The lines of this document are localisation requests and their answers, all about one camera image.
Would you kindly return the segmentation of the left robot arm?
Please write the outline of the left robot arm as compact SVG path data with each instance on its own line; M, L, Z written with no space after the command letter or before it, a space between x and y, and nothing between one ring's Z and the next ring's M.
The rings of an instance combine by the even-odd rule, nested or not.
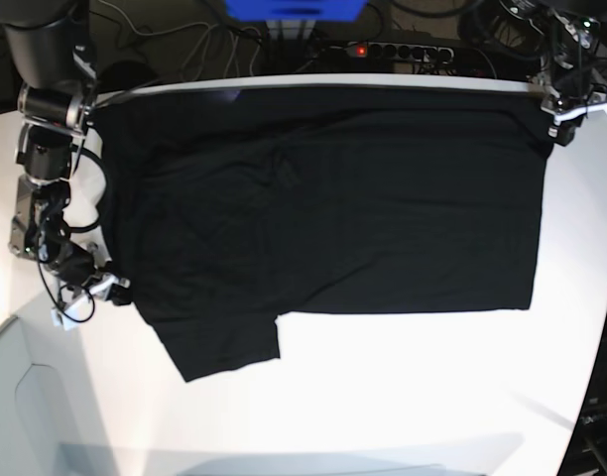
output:
M557 144L590 112L607 115L607 1L482 1L459 18L458 35L528 69Z

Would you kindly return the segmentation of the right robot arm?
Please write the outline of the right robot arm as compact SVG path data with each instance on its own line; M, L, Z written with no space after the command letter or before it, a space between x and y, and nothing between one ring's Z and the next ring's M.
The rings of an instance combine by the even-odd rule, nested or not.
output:
M0 26L22 86L17 109L23 116L16 162L16 214L9 249L51 273L59 289L76 300L131 301L130 283L100 263L92 245L71 239L100 222L69 225L69 181L80 158L101 163L84 143L96 108L96 52L89 35L86 1L0 1Z

